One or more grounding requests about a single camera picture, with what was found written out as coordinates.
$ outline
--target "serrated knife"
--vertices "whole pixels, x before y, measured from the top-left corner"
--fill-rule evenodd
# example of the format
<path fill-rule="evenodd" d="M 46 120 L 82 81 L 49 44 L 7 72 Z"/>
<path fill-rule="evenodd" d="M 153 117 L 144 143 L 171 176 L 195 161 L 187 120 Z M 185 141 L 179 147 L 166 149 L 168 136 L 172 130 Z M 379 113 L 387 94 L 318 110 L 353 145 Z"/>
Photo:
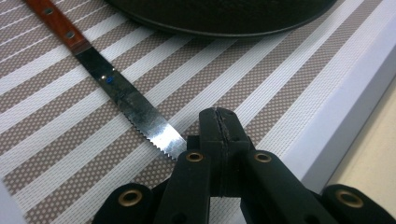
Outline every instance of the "serrated knife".
<path fill-rule="evenodd" d="M 91 45 L 59 8 L 50 0 L 26 0 L 26 3 L 66 44 L 125 117 L 154 146 L 173 159 L 186 150 L 186 141 L 180 134 L 143 94 Z"/>

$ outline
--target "white stripe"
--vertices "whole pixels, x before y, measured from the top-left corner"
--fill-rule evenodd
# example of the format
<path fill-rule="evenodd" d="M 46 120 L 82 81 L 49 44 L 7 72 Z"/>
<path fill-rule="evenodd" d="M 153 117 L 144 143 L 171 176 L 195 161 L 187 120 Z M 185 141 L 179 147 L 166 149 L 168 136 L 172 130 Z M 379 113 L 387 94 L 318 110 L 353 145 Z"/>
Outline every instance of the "white stripe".
<path fill-rule="evenodd" d="M 73 107 L 64 111 L 58 118 L 25 138 L 0 157 L 0 176 L 3 178 L 19 165 L 29 160 L 42 148 L 67 132 L 107 100 L 108 97 L 102 90 L 93 91 L 83 100 L 73 105 Z"/>
<path fill-rule="evenodd" d="M 89 14 L 84 15 L 84 17 L 79 18 L 79 19 L 76 20 L 75 22 L 84 20 L 84 18 L 89 17 L 91 14 L 95 13 L 96 11 L 99 11 L 99 10 L 102 9 L 103 7 L 105 7 L 105 6 L 102 6 L 102 7 L 97 8 L 95 11 L 92 11 L 92 12 L 90 12 Z M 43 26 L 43 24 L 41 23 L 41 24 L 37 25 L 36 27 L 34 27 L 34 28 L 32 28 L 32 29 L 30 29 L 30 30 L 28 30 L 28 31 L 23 32 L 22 34 L 19 34 L 19 35 L 16 35 L 16 36 L 12 37 L 11 39 L 9 39 L 9 40 L 7 40 L 6 42 L 4 42 L 2 45 L 6 44 L 6 43 L 8 43 L 8 42 L 11 42 L 12 40 L 18 38 L 19 36 L 22 36 L 22 35 L 24 35 L 24 34 L 27 34 L 27 33 L 31 32 L 31 31 L 37 29 L 37 28 L 40 27 L 40 26 Z M 36 45 L 36 44 L 38 44 L 38 43 L 40 43 L 40 42 L 46 40 L 46 39 L 49 38 L 50 36 L 53 36 L 53 34 L 44 36 L 44 37 L 41 38 L 40 40 L 37 40 L 35 43 L 33 43 L 33 44 L 29 45 L 29 46 L 26 46 L 26 47 L 24 47 L 23 49 L 20 49 L 20 50 L 18 50 L 18 51 L 16 51 L 16 52 L 13 52 L 11 55 L 8 55 L 6 58 L 2 59 L 2 60 L 0 61 L 0 63 L 5 62 L 6 60 L 8 60 L 8 59 L 14 57 L 15 55 L 18 55 L 18 54 L 20 54 L 21 52 L 25 51 L 26 49 L 29 49 L 30 47 L 32 47 L 32 46 L 34 46 L 34 45 Z"/>
<path fill-rule="evenodd" d="M 22 212 L 25 213 L 46 198 L 131 126 L 132 124 L 122 114 L 117 115 L 44 174 L 16 193 L 13 198 Z"/>
<path fill-rule="evenodd" d="M 304 127 L 318 113 L 323 102 L 328 99 L 332 92 L 337 90 L 342 80 L 350 76 L 350 68 L 371 47 L 379 32 L 383 30 L 383 27 L 394 16 L 395 3 L 395 1 L 383 1 L 375 9 L 372 15 L 366 19 L 364 24 L 320 71 L 318 76 L 298 97 L 271 131 L 264 136 L 257 148 L 271 149 L 279 156 L 287 154 L 292 143 L 302 133 Z"/>
<path fill-rule="evenodd" d="M 240 211 L 240 203 L 240 198 L 210 198 L 209 223 L 230 224 L 233 214 Z"/>
<path fill-rule="evenodd" d="M 245 75 L 249 68 L 251 69 L 260 60 L 257 58 L 263 58 L 271 51 L 280 41 L 284 39 L 284 35 L 273 36 L 273 39 L 266 38 L 261 41 L 256 47 L 248 51 L 242 59 L 238 60 L 233 66 L 233 69 L 228 69 L 222 76 L 217 80 L 217 83 L 227 83 L 228 87 L 223 87 L 222 92 L 218 92 L 215 96 L 218 99 L 220 96 L 230 89 L 234 83 Z M 247 63 L 248 65 L 241 66 L 241 63 Z M 194 98 L 195 105 L 185 106 L 178 114 L 174 115 L 169 122 L 177 125 L 177 120 L 180 116 L 188 119 L 188 123 L 193 123 L 197 119 L 197 114 L 193 112 L 190 116 L 191 111 L 195 110 L 195 107 L 200 107 L 197 110 L 202 110 L 213 105 L 213 101 L 207 101 L 207 95 L 212 97 L 211 92 L 217 85 L 210 85 L 204 91 L 207 93 L 201 93 Z M 180 132 L 185 131 L 189 126 L 183 126 L 180 123 L 176 129 Z M 60 216 L 58 216 L 53 223 L 81 223 L 87 221 L 93 216 L 95 212 L 104 202 L 104 199 L 110 194 L 112 190 L 119 187 L 122 184 L 126 184 L 130 179 L 133 179 L 138 173 L 140 173 L 149 162 L 153 161 L 158 155 L 159 150 L 154 147 L 149 147 L 149 142 L 145 142 L 137 149 L 122 160 L 114 169 L 106 174 L 98 183 L 96 183 L 91 189 L 89 189 L 82 197 L 68 207 Z"/>
<path fill-rule="evenodd" d="M 192 40 L 191 35 L 175 35 L 165 41 L 156 49 L 152 50 L 150 53 L 137 60 L 134 64 L 126 68 L 122 73 L 125 75 L 128 81 L 133 83 L 138 78 L 146 74 L 151 68 L 153 68 L 153 64 L 158 64 L 162 62 L 171 54 L 175 53 L 178 49 L 186 45 L 190 40 Z"/>
<path fill-rule="evenodd" d="M 136 29 L 131 34 L 129 34 L 128 37 L 125 37 L 128 39 L 131 36 L 134 37 L 130 39 L 128 45 L 120 46 L 118 45 L 118 42 L 116 42 L 114 45 L 108 47 L 103 51 L 111 52 L 111 50 L 114 50 L 117 53 L 111 54 L 111 57 L 103 53 L 102 55 L 104 55 L 104 57 L 107 57 L 111 61 L 121 55 L 126 50 L 132 48 L 133 46 L 150 36 L 151 34 L 151 30 L 145 29 L 143 27 Z M 21 120 L 27 118 L 29 115 L 37 111 L 37 109 L 41 108 L 41 106 L 49 103 L 57 96 L 69 90 L 70 88 L 78 84 L 82 79 L 88 76 L 88 72 L 85 71 L 85 69 L 83 69 L 81 65 L 79 65 L 75 69 L 71 70 L 62 77 L 59 77 L 58 79 L 50 83 L 48 86 L 44 87 L 40 91 L 35 92 L 33 95 L 19 102 L 17 105 L 14 105 L 9 110 L 0 115 L 0 122 L 2 122 L 2 125 L 0 126 L 0 133 L 5 132 L 7 129 L 11 128 Z"/>
<path fill-rule="evenodd" d="M 154 32 L 154 30 L 151 30 L 145 26 L 141 26 L 118 40 L 116 43 L 112 44 L 111 48 L 102 50 L 101 54 L 104 55 L 108 61 L 112 61 L 130 49 L 131 46 L 135 46 L 142 40 L 146 39 L 149 35 L 154 34 Z"/>
<path fill-rule="evenodd" d="M 233 69 L 244 69 L 244 66 L 232 66 Z M 233 82 L 233 79 L 235 75 L 239 75 L 240 72 L 235 70 L 234 73 L 229 72 L 230 74 L 227 76 L 227 78 L 224 78 L 223 80 L 224 83 L 217 83 L 216 85 L 213 85 L 212 88 L 206 88 L 204 91 L 207 91 L 207 93 L 200 93 L 197 97 L 195 97 L 190 104 L 186 105 L 181 111 L 179 111 L 176 115 L 174 115 L 169 122 L 174 125 L 174 127 L 179 130 L 179 131 L 184 131 L 187 129 L 195 120 L 197 120 L 198 117 L 198 112 L 201 111 L 202 109 L 207 108 L 208 106 L 213 105 L 212 102 L 209 103 L 209 105 L 206 105 L 208 101 L 216 96 L 214 96 L 213 93 L 216 93 L 218 90 L 218 87 L 222 87 L 224 84 L 227 85 L 227 82 Z M 240 114 L 238 116 L 240 119 L 248 120 L 245 118 L 245 114 Z M 143 166 L 147 164 L 147 161 L 151 161 L 154 159 L 154 156 L 152 158 L 146 158 Z M 127 157 L 125 160 L 123 160 L 121 163 L 118 164 L 118 166 L 113 169 L 110 173 L 108 173 L 104 178 L 102 178 L 93 188 L 91 188 L 89 191 L 87 191 L 81 198 L 79 198 L 73 205 L 68 207 L 65 212 L 63 212 L 60 216 L 58 216 L 55 220 L 54 223 L 70 223 L 70 222 L 83 222 L 88 220 L 92 215 L 99 209 L 99 207 L 103 203 L 103 199 L 108 196 L 108 194 L 121 185 L 122 183 L 125 183 L 125 178 L 122 180 L 123 177 L 125 176 L 125 173 L 122 172 L 121 167 L 127 167 L 127 166 L 134 166 L 134 163 L 136 161 L 133 160 L 133 158 Z"/>
<path fill-rule="evenodd" d="M 116 14 L 107 18 L 104 21 L 99 22 L 98 25 L 93 26 L 83 34 L 86 36 L 87 39 L 93 41 L 97 37 L 104 35 L 106 32 L 108 32 L 108 30 L 114 29 L 115 27 L 121 25 L 123 22 L 124 20 L 121 20 L 120 16 Z M 22 66 L 21 68 L 13 71 L 7 76 L 2 77 L 0 79 L 0 95 L 12 90 L 29 78 L 41 73 L 42 71 L 56 64 L 68 55 L 70 55 L 70 51 L 64 45 L 61 45 L 56 47 L 55 49 L 50 50 L 46 54 L 41 55 L 39 58 Z"/>
<path fill-rule="evenodd" d="M 250 123 L 361 2 L 345 1 L 235 109 L 238 117 L 244 115 L 244 119 L 240 119 L 242 125 Z"/>
<path fill-rule="evenodd" d="M 223 74 L 210 83 L 203 91 L 179 110 L 169 123 L 176 130 L 186 130 L 196 120 L 202 110 L 212 106 L 230 88 L 259 63 L 271 50 L 273 50 L 287 34 L 264 38 L 251 48 L 238 61 L 231 65 Z"/>
<path fill-rule="evenodd" d="M 158 105 L 170 96 L 174 89 L 178 89 L 190 78 L 195 76 L 195 74 L 215 60 L 224 50 L 235 43 L 235 41 L 236 40 L 215 40 L 148 91 L 146 94 L 147 99 L 152 104 Z"/>

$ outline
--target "table surface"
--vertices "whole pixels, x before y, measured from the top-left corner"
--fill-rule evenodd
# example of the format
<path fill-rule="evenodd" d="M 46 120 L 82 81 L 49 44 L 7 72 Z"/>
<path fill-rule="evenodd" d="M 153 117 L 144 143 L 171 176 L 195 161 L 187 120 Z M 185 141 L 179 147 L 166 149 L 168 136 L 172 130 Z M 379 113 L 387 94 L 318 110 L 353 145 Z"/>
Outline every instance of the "table surface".
<path fill-rule="evenodd" d="M 343 158 L 329 184 L 359 189 L 396 218 L 396 79 Z"/>
<path fill-rule="evenodd" d="M 201 110 L 231 109 L 256 148 L 313 188 L 327 182 L 395 74 L 383 71 L 396 46 L 393 0 L 339 0 L 304 27 L 256 40 L 165 34 L 101 0 L 56 5 L 182 136 L 198 134 Z M 87 222 L 115 188 L 153 187 L 171 174 L 175 162 L 22 1 L 0 8 L 0 177 L 27 222 Z M 340 132 L 349 120 L 356 124 Z M 238 206 L 212 199 L 210 222 L 235 220 Z"/>

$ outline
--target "knife handle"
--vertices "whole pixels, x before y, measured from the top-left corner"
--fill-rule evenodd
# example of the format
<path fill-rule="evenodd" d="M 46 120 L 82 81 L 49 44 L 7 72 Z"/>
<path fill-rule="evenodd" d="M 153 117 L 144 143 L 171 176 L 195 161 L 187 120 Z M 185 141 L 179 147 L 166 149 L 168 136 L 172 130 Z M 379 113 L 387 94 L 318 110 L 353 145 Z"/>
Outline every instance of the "knife handle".
<path fill-rule="evenodd" d="M 74 55 L 91 47 L 84 35 L 50 0 L 26 0 L 26 3 Z"/>

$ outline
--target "striped mat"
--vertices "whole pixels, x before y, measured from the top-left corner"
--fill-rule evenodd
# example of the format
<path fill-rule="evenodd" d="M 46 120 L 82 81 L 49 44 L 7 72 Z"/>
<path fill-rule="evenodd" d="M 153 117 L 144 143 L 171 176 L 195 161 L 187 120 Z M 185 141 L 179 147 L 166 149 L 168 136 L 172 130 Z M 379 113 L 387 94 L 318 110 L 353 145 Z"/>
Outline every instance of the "striped mat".
<path fill-rule="evenodd" d="M 55 3 L 183 137 L 198 134 L 201 110 L 220 106 L 280 158 L 396 16 L 393 0 L 338 0 L 288 33 L 208 40 L 141 26 L 102 0 Z M 154 187 L 171 174 L 175 162 L 22 1 L 0 10 L 0 177 L 28 223 L 90 222 L 115 188 Z M 213 198 L 210 223 L 229 223 L 238 209 Z"/>

